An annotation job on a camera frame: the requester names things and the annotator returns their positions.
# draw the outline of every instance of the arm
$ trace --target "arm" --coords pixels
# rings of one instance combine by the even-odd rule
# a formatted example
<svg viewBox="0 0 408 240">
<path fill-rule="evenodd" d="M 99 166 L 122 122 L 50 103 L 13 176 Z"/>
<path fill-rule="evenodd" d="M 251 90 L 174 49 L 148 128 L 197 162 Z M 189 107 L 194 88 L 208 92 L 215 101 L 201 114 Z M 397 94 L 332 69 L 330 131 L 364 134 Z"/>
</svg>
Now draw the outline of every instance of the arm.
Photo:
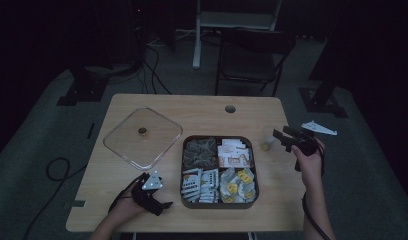
<svg viewBox="0 0 408 240">
<path fill-rule="evenodd" d="M 92 233 L 90 240 L 108 240 L 113 233 L 123 223 L 129 221 L 136 215 L 145 212 L 145 209 L 138 206 L 130 196 L 130 191 L 134 185 L 125 191 L 124 195 L 117 202 L 111 212 L 100 222 Z"/>
<path fill-rule="evenodd" d="M 329 239 L 336 239 L 332 230 L 328 210 L 326 208 L 325 195 L 322 184 L 322 159 L 319 152 L 311 156 L 305 156 L 300 149 L 292 146 L 292 150 L 297 157 L 302 172 L 303 183 L 306 186 L 306 204 L 310 215 L 319 227 L 326 233 Z M 304 239 L 323 239 L 309 221 L 307 215 L 304 216 Z"/>
</svg>

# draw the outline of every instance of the black chair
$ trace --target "black chair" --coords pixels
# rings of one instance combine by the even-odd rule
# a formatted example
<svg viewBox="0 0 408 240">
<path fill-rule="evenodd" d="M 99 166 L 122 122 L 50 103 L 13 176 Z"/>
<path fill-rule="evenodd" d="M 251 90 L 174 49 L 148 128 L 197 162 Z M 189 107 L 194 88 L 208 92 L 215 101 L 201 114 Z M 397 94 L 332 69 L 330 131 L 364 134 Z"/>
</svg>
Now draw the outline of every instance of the black chair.
<svg viewBox="0 0 408 240">
<path fill-rule="evenodd" d="M 294 35 L 269 30 L 226 29 L 222 33 L 217 64 L 216 90 L 220 80 L 263 84 L 275 81 L 275 96 L 283 63 L 295 47 Z"/>
</svg>

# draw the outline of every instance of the dark background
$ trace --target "dark background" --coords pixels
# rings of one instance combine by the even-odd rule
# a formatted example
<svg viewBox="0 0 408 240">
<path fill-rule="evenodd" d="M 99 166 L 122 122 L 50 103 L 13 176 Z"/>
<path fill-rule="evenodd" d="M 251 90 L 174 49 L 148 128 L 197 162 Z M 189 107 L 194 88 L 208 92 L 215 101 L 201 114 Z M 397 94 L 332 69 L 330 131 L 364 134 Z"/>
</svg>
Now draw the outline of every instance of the dark background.
<svg viewBox="0 0 408 240">
<path fill-rule="evenodd" d="M 207 10 L 252 12 L 273 4 L 202 2 Z M 0 0 L 0 151 L 58 74 L 140 60 L 152 31 L 175 50 L 174 30 L 195 28 L 195 4 Z M 277 29 L 328 39 L 309 79 L 352 92 L 408 194 L 408 1 L 284 0 Z"/>
</svg>

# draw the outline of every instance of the lid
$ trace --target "lid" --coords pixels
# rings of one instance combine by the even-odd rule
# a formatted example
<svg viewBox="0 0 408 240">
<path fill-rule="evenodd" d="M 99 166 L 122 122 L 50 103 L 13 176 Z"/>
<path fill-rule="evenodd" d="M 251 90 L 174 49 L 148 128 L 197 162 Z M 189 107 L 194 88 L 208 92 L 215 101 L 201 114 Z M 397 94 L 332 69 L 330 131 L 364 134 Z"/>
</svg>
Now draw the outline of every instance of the lid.
<svg viewBox="0 0 408 240">
<path fill-rule="evenodd" d="M 140 107 L 104 137 L 104 145 L 132 166 L 146 171 L 164 156 L 182 131 L 173 120 Z"/>
</svg>

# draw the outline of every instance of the table top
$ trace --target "table top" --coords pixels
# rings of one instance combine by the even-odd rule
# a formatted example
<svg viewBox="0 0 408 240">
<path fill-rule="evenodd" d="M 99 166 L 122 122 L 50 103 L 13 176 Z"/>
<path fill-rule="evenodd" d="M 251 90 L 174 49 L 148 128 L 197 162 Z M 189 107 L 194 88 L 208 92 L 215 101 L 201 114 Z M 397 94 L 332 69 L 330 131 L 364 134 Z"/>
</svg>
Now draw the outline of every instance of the table top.
<svg viewBox="0 0 408 240">
<path fill-rule="evenodd" d="M 234 106 L 228 113 L 225 107 Z M 143 213 L 124 224 L 123 232 L 257 232 L 301 231 L 305 192 L 295 156 L 276 141 L 270 150 L 259 146 L 274 127 L 288 125 L 281 101 L 272 97 L 116 94 L 108 108 L 66 227 L 91 232 L 106 216 L 117 194 L 142 172 L 103 144 L 115 126 L 139 107 L 149 107 L 179 123 L 182 136 L 149 171 L 158 170 L 164 186 L 154 197 L 174 202 L 160 216 Z M 192 135 L 243 136 L 253 146 L 259 197 L 248 209 L 189 209 L 181 202 L 183 141 Z"/>
</svg>

